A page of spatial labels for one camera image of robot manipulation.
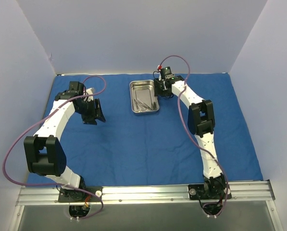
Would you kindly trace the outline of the stainless steel instrument tray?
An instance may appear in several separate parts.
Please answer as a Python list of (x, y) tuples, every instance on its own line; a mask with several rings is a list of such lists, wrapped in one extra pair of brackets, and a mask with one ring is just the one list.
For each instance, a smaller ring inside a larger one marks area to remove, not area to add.
[(136, 112), (136, 107), (134, 104), (134, 99), (140, 100), (143, 103), (146, 103), (149, 107), (152, 108), (153, 102), (157, 101), (158, 98), (154, 96), (154, 83), (153, 80), (138, 80), (132, 81), (129, 84), (130, 88), (130, 99), (131, 99), (131, 109), (135, 115), (147, 115), (147, 114), (154, 114), (157, 111), (150, 111), (150, 112)]

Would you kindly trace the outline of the blue surgical cloth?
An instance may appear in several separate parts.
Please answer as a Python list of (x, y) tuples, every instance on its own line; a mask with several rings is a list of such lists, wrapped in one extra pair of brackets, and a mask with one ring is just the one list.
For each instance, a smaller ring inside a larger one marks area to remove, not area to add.
[[(85, 125), (79, 114), (69, 119), (61, 145), (67, 166), (89, 186), (169, 185), (203, 182), (199, 149), (187, 136), (183, 124), (188, 110), (176, 98), (160, 98), (157, 113), (135, 115), (129, 84), (151, 80), (151, 74), (57, 76), (46, 112), (54, 97), (70, 81), (84, 82), (100, 92), (106, 122)], [(211, 100), (215, 114), (215, 148), (218, 161), (230, 181), (262, 180), (259, 161), (228, 74), (192, 74), (188, 85)]]

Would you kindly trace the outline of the steel hemostat clamp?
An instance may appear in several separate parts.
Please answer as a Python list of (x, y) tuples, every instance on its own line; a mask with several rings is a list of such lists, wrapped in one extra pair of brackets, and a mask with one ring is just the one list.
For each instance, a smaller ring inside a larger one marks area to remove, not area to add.
[(157, 111), (158, 109), (159, 109), (158, 102), (157, 102), (157, 101), (153, 102), (153, 104), (152, 104), (152, 110), (153, 110), (153, 111)]

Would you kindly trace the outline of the steel surgical forceps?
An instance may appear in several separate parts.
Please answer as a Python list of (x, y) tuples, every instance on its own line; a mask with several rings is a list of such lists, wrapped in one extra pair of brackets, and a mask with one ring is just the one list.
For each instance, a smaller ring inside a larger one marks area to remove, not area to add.
[(134, 104), (135, 104), (135, 107), (136, 107), (136, 112), (139, 113), (141, 111), (136, 99), (134, 99)]

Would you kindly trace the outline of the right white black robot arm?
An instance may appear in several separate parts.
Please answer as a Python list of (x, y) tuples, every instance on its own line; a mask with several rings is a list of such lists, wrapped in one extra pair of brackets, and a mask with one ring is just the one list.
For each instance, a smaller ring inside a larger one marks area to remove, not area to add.
[(170, 67), (158, 66), (159, 77), (154, 79), (154, 95), (177, 96), (180, 103), (188, 108), (185, 127), (197, 140), (203, 163), (203, 189), (196, 192), (198, 198), (223, 199), (226, 193), (226, 180), (219, 167), (214, 145), (215, 118), (213, 104), (198, 96), (181, 76), (172, 73)]

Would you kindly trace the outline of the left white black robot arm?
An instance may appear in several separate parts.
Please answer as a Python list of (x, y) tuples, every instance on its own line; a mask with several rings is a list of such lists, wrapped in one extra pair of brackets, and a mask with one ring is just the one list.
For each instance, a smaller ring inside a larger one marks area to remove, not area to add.
[(86, 197), (83, 177), (67, 166), (66, 154), (60, 143), (62, 133), (73, 114), (81, 115), (83, 124), (96, 125), (105, 122), (100, 100), (93, 88), (78, 81), (71, 81), (69, 88), (55, 96), (50, 114), (33, 136), (24, 139), (28, 170), (44, 176), (69, 190), (76, 202)]

